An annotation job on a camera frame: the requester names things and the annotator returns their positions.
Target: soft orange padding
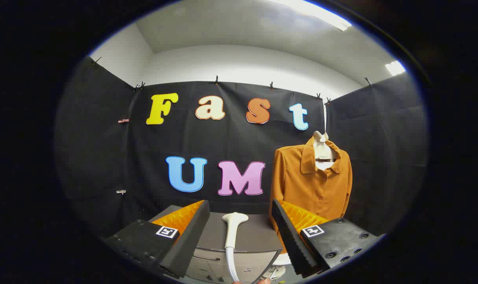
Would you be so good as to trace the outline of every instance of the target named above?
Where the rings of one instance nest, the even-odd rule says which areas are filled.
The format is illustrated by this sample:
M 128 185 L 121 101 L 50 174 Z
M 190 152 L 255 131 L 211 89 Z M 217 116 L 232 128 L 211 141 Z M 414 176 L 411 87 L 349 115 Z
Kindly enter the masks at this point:
M 175 212 L 172 212 L 171 214 L 165 215 L 164 217 L 159 218 L 152 223 L 159 226 L 175 228 L 179 231 L 179 236 L 181 237 L 188 224 L 190 224 L 190 221 L 192 221 L 195 212 L 197 212 L 197 209 L 199 209 L 203 202 L 204 200 L 201 200 L 190 204 L 186 207 L 176 210 Z
M 284 212 L 286 212 L 288 218 L 290 218 L 291 224 L 295 227 L 295 230 L 299 235 L 300 231 L 304 228 L 314 225 L 320 225 L 329 221 L 321 216 L 318 216 L 317 214 L 314 214 L 313 212 L 307 211 L 302 207 L 293 205 L 283 200 L 278 201 L 281 204 L 281 207 L 284 209 Z M 281 235 L 279 234 L 279 232 L 278 237 L 283 245 L 283 250 L 281 251 L 281 254 L 286 253 L 286 248 L 284 247 L 284 243 L 281 239 Z

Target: shirt sleeve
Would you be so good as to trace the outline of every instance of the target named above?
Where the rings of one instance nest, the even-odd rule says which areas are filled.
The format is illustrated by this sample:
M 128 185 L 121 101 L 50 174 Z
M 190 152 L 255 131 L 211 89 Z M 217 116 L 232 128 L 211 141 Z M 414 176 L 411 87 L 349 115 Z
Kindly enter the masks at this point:
M 346 213 L 347 204 L 349 202 L 349 196 L 351 195 L 351 186 L 353 185 L 353 171 L 351 170 L 351 160 L 347 157 L 347 193 L 346 193 L 346 200 L 344 202 L 344 208 L 342 209 L 342 213 L 340 217 L 344 217 Z
M 271 195 L 269 200 L 269 220 L 272 223 L 275 231 L 277 232 L 277 225 L 272 217 L 272 201 L 274 199 L 283 200 L 284 199 L 284 173 L 285 173 L 286 163 L 282 152 L 277 149 L 274 153 L 274 164 L 272 170 L 272 183 L 271 183 Z

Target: hand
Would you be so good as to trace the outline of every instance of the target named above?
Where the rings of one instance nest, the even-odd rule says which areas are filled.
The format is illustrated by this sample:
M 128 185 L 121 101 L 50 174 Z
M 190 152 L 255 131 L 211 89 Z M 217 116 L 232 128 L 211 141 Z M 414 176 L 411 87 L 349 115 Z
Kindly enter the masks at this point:
M 234 283 L 232 283 L 232 284 L 242 284 L 242 283 L 241 283 L 241 282 L 234 282 Z M 265 279 L 265 280 L 260 280 L 260 281 L 258 282 L 258 284 L 270 284 L 270 279 L 267 278 L 267 279 Z

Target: shirt collar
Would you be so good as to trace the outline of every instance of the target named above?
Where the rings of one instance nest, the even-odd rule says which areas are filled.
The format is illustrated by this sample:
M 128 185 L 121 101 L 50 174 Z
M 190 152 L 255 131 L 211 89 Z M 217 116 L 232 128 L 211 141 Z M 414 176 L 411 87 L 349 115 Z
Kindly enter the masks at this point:
M 331 149 L 333 149 L 337 153 L 337 158 L 330 168 L 333 169 L 334 172 L 340 173 L 343 166 L 341 163 L 342 155 L 340 153 L 340 149 L 332 141 L 326 140 L 325 144 L 327 144 L 327 146 L 329 146 Z M 316 173 L 316 171 L 317 171 L 317 168 L 316 168 L 316 161 L 314 157 L 314 137 L 312 136 L 311 139 L 307 141 L 302 151 L 301 172 L 302 174 L 308 174 L 308 173 Z

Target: fluorescent light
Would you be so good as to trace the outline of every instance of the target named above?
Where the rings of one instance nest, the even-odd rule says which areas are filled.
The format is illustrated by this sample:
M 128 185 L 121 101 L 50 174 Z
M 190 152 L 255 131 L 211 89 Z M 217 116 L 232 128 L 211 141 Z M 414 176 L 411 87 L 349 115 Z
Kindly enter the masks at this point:
M 395 75 L 398 75 L 398 74 L 401 74 L 401 73 L 405 72 L 405 69 L 403 68 L 402 64 L 400 64 L 400 62 L 398 60 L 393 61 L 390 64 L 386 64 L 385 67 L 388 69 L 388 71 L 390 71 L 392 76 L 395 76 Z
M 312 3 L 306 2 L 304 0 L 266 0 L 270 2 L 275 2 L 288 6 L 299 13 L 303 13 L 310 16 L 315 16 L 334 27 L 345 31 L 348 27 L 351 27 L 351 24 L 345 19 L 331 13 L 330 11 L 325 10 L 324 8 L 314 5 Z

